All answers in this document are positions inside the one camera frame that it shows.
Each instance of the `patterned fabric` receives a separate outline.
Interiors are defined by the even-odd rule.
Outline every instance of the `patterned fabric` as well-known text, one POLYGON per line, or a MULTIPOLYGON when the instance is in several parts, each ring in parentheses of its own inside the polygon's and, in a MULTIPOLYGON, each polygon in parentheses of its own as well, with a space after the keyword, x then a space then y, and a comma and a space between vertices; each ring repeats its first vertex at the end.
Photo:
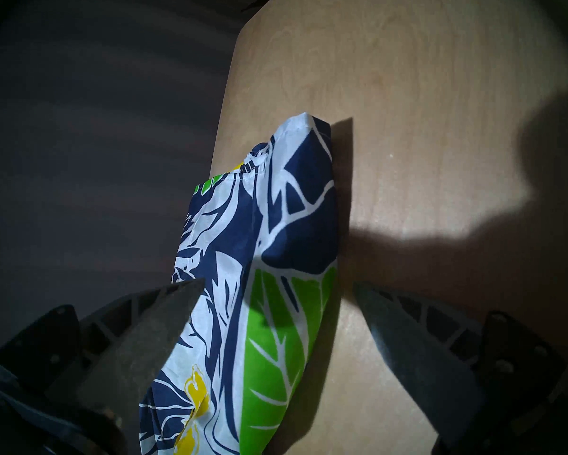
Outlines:
POLYGON ((143 455, 260 454, 310 356, 336 276, 330 126, 287 120, 197 186, 173 282, 206 288, 141 406, 143 455))

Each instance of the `wood grain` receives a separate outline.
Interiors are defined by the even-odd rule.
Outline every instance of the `wood grain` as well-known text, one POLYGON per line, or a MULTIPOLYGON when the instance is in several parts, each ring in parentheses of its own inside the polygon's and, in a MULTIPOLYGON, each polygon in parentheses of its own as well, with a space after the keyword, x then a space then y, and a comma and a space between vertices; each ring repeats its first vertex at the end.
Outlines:
POLYGON ((568 359, 568 44, 535 0, 271 0, 238 37, 211 175, 304 111, 333 124, 343 300, 267 452, 429 453, 351 282, 502 309, 568 359))

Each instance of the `light wood surface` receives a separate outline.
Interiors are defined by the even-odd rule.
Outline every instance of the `light wood surface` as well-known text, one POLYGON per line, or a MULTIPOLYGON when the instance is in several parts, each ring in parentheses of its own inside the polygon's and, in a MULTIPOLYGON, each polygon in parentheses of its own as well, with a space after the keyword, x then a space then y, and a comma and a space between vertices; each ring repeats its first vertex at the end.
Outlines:
POLYGON ((502 309, 568 359, 568 44, 535 0, 272 0, 238 37, 212 174, 333 125, 340 289, 267 453, 427 454, 353 280, 502 309))

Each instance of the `yellow flower print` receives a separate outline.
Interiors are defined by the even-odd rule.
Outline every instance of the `yellow flower print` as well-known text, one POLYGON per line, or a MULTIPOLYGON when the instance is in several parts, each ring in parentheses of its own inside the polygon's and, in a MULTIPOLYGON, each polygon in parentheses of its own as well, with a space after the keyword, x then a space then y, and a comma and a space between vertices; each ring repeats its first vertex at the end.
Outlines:
POLYGON ((177 455, 195 455, 198 453, 198 442, 200 440, 195 419, 208 411, 210 406, 206 384, 197 365, 193 366, 191 377, 185 381, 184 390, 194 404, 194 409, 191 411, 187 424, 185 424, 185 427, 177 437, 174 453, 177 455))

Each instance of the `fabric bag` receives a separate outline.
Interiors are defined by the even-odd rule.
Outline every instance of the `fabric bag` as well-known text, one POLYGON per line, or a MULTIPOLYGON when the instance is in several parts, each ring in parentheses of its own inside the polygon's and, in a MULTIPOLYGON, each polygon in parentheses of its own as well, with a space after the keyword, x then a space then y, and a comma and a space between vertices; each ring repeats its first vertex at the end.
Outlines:
POLYGON ((140 405, 143 455, 263 451, 333 288, 336 219, 330 126, 308 114, 195 188, 172 281, 206 287, 140 405))

